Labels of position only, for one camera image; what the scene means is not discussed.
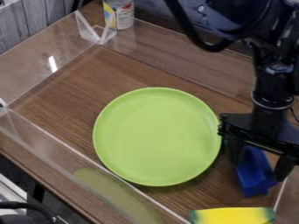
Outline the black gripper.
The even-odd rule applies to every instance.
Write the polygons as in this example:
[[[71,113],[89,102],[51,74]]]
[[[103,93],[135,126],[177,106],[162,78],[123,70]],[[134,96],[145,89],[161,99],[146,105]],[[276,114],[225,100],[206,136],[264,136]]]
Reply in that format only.
[[[238,165],[246,154],[246,146],[257,146],[282,156],[276,165],[276,179],[286,180],[297,165],[299,165],[299,128],[289,118],[288,111],[294,103],[264,107],[258,103],[252,113],[220,115],[220,135],[230,162]]]

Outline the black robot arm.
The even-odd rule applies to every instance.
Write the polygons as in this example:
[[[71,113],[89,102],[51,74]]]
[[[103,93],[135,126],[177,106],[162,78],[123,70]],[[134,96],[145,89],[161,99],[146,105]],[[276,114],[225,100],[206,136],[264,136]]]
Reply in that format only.
[[[200,0],[198,18],[221,41],[208,43],[179,0],[166,5],[192,42],[206,52],[242,41],[253,49],[253,111],[220,116],[220,135],[240,164],[249,146],[280,156],[276,180],[299,165],[299,128],[289,116],[299,96],[299,0]]]

